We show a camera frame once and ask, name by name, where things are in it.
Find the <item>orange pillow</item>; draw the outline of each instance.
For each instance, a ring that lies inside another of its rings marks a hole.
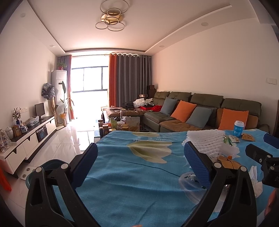
[[[197,104],[188,103],[185,101],[180,101],[177,105],[177,108],[172,113],[171,117],[174,117],[177,120],[186,122],[191,116],[192,112],[196,108]]]
[[[223,110],[219,130],[233,130],[236,120],[242,121],[246,125],[249,111]]]

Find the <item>green plant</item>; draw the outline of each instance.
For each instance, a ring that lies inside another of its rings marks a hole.
[[[66,86],[65,86],[65,84],[64,84],[64,81],[62,81],[62,87],[63,87],[63,91],[64,91],[64,100],[62,100],[62,99],[60,99],[60,100],[61,100],[62,103],[63,103],[63,109],[62,109],[60,106],[56,105],[56,106],[55,106],[55,110],[57,110],[57,108],[60,107],[60,109],[62,110],[62,112],[65,114],[68,107],[69,107],[71,110],[73,109],[72,106],[69,106],[69,103],[72,103],[72,104],[74,105],[74,102],[73,102],[73,100],[71,100],[71,98],[66,98],[66,100],[65,100]]]
[[[65,68],[67,65],[65,63],[63,63],[63,62],[58,62],[57,66],[62,66],[63,68]]]
[[[13,112],[13,118],[15,119],[15,120],[18,120],[18,119],[20,119],[21,118],[21,112],[20,112],[20,110],[21,110],[21,108],[14,108],[14,112]]]

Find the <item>tiled floor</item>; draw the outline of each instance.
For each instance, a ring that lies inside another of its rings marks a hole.
[[[96,143],[99,138],[94,138],[94,125],[81,120],[70,122],[67,127],[57,131],[41,148],[30,163],[22,163],[16,173],[20,176],[28,165],[34,169],[48,160],[60,159],[70,162],[76,155],[81,154],[90,143]],[[0,187],[0,193],[7,206],[19,222],[25,226],[25,204],[28,189],[25,180],[16,179],[7,175],[12,191],[9,193]]]

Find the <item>potted plant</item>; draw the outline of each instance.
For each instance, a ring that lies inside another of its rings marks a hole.
[[[71,98],[66,98],[65,100],[65,94],[66,94],[66,86],[64,84],[64,81],[62,81],[62,87],[64,91],[64,100],[60,99],[63,103],[63,109],[56,105],[55,110],[59,107],[62,110],[62,113],[59,115],[63,119],[63,125],[66,126],[66,116],[67,116],[67,110],[70,108],[71,110],[73,109],[72,106],[69,106],[69,103],[72,103],[74,105],[74,102],[71,100]]]
[[[58,62],[57,66],[58,66],[58,70],[63,70],[63,68],[65,68],[67,65],[63,62]]]
[[[16,120],[16,124],[20,125],[19,119],[21,118],[21,108],[14,108],[13,118]]]

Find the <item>ceiling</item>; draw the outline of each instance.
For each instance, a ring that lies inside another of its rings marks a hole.
[[[23,0],[11,19],[62,56],[82,55],[81,51],[153,55],[212,27],[259,17],[254,10],[258,0],[127,0],[126,26],[112,32],[95,28],[103,1]]]
[[[42,23],[65,50],[148,50],[186,23],[230,5],[228,0],[130,0],[120,32],[98,30],[103,0],[29,0]]]

